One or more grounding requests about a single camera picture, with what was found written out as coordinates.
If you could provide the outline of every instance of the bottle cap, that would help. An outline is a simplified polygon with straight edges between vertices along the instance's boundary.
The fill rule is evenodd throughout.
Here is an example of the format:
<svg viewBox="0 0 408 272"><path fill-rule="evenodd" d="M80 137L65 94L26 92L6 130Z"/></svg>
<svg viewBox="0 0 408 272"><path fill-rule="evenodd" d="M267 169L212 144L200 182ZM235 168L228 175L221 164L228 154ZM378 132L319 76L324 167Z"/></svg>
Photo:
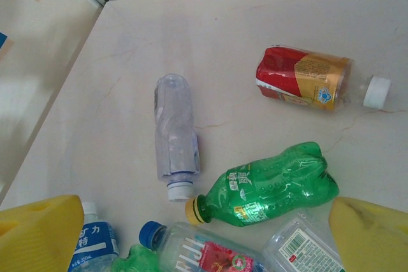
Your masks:
<svg viewBox="0 0 408 272"><path fill-rule="evenodd" d="M194 199L188 200L188 202L186 203L186 207L184 208L186 217L192 225L199 225L201 223L204 223L204 220L202 219L198 210L197 203L198 197L195 197Z"/></svg>
<svg viewBox="0 0 408 272"><path fill-rule="evenodd" d="M96 215L96 205L93 202L82 202L82 209L84 210L84 215Z"/></svg>
<svg viewBox="0 0 408 272"><path fill-rule="evenodd" d="M373 76L365 94L363 106L382 109L391 87L391 80Z"/></svg>
<svg viewBox="0 0 408 272"><path fill-rule="evenodd" d="M168 199L170 201L185 201L194 196L192 182L176 182L167 185Z"/></svg>
<svg viewBox="0 0 408 272"><path fill-rule="evenodd" d="M140 229L139 232L139 242L141 245L143 245L145 248L148 248L150 250L153 250L153 242L156 233L163 229L166 228L164 225L160 224L159 222L156 221L149 221L145 225L143 225L142 229Z"/></svg>

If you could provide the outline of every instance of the white bottle cap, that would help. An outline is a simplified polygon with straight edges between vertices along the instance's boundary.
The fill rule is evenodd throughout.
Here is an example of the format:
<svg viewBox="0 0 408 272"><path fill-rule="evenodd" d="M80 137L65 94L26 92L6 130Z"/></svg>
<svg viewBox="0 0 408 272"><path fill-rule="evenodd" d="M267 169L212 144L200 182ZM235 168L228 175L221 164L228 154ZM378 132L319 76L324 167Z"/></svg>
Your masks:
<svg viewBox="0 0 408 272"><path fill-rule="evenodd" d="M381 110L391 87L391 80L373 76L365 94L363 106Z"/></svg>
<svg viewBox="0 0 408 272"><path fill-rule="evenodd" d="M82 202L82 209L84 210L84 215L96 215L96 205L93 202Z"/></svg>
<svg viewBox="0 0 408 272"><path fill-rule="evenodd" d="M168 199L170 201L185 201L194 196L193 183L176 182L167 185Z"/></svg>

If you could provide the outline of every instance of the green bottle fragment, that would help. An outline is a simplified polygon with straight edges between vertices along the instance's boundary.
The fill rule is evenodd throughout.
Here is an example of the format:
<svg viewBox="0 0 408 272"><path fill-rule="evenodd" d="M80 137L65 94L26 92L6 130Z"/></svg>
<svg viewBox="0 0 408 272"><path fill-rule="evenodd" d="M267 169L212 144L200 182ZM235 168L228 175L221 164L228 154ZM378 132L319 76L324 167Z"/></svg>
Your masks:
<svg viewBox="0 0 408 272"><path fill-rule="evenodd" d="M319 206L339 194L326 169L319 145L300 143L275 157L228 170L206 196L186 203L187 218L195 225L216 218L246 226L296 208Z"/></svg>
<svg viewBox="0 0 408 272"><path fill-rule="evenodd" d="M157 254L141 245L133 245L126 259L116 258L110 272L160 272Z"/></svg>

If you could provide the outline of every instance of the blue bottle cap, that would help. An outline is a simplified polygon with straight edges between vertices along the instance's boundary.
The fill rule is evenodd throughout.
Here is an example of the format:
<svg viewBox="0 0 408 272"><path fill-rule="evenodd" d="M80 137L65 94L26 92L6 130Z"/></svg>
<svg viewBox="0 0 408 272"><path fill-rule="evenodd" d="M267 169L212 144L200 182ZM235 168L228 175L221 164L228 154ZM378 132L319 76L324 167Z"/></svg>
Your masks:
<svg viewBox="0 0 408 272"><path fill-rule="evenodd" d="M143 245L145 248L149 248L150 250L155 251L157 248L158 241L154 240L158 240L159 238L161 238L162 235L157 234L162 229L166 229L166 226L155 221L147 222L145 225L143 225L142 229L140 229L139 232L140 244Z"/></svg>

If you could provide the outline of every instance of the wall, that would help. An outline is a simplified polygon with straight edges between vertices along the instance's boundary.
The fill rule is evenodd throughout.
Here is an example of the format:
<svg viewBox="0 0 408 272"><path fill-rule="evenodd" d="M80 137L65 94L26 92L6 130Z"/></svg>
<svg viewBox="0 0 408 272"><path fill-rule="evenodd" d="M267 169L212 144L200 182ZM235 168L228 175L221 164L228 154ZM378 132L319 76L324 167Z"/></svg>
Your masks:
<svg viewBox="0 0 408 272"><path fill-rule="evenodd" d="M0 0L0 202L99 12L91 0Z"/></svg>

